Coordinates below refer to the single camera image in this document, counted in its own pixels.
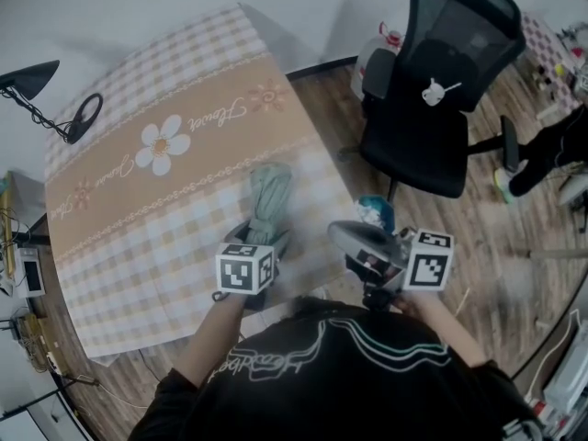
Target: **black lamp shade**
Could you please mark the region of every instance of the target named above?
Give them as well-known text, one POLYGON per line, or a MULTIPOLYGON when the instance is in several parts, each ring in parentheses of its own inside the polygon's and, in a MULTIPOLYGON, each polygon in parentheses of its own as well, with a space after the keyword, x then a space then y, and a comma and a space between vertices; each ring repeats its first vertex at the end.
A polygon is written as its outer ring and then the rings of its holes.
POLYGON ((24 98, 31 100, 51 80, 58 67, 59 61, 51 61, 0 75, 0 90, 14 87, 24 98))

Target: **desk lamp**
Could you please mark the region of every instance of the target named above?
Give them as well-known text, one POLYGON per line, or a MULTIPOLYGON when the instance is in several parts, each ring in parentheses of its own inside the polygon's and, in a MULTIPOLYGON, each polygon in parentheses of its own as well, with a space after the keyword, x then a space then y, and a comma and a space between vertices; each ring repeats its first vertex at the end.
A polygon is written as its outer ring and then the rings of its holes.
POLYGON ((33 106, 29 100, 37 96, 51 80, 57 67, 59 67, 59 61, 51 61, 0 75, 0 95, 4 98, 14 99, 20 107, 30 113, 34 123, 40 124, 45 129, 56 130, 64 141, 73 144, 78 142, 92 126, 102 108, 103 99, 99 93, 90 95, 84 100, 71 121, 55 124, 52 120, 45 118, 43 113, 33 106), (90 118, 85 119, 84 108, 94 98, 98 100, 98 107, 90 118))

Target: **sneaker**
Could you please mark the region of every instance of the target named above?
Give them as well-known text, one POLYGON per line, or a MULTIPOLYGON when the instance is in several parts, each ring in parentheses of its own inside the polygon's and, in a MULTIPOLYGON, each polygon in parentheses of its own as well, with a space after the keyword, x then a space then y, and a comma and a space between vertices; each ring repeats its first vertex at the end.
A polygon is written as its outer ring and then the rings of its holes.
POLYGON ((516 201, 516 198, 511 193, 510 188, 508 187, 509 183, 511 182, 511 176, 504 170, 503 168, 499 168, 494 172, 494 184, 500 192, 503 194, 504 201, 507 204, 511 204, 516 201))

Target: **mesh chair backrest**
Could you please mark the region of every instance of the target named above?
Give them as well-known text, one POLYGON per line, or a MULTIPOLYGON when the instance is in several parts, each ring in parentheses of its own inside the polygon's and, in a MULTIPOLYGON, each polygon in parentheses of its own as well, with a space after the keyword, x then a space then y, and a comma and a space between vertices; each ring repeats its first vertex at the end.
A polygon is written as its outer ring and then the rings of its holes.
POLYGON ((513 0, 411 0, 406 40, 395 71, 418 90, 431 78, 444 106, 473 111, 490 83, 525 48, 513 0))

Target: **chair seat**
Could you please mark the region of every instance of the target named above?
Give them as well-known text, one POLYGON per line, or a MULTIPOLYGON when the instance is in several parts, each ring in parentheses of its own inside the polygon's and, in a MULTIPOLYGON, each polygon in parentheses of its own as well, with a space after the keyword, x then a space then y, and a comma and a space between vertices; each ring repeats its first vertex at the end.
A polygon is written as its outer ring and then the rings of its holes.
POLYGON ((361 155, 406 185, 459 198, 468 167, 468 119, 442 105, 429 107, 420 93, 396 91, 368 112, 361 155))

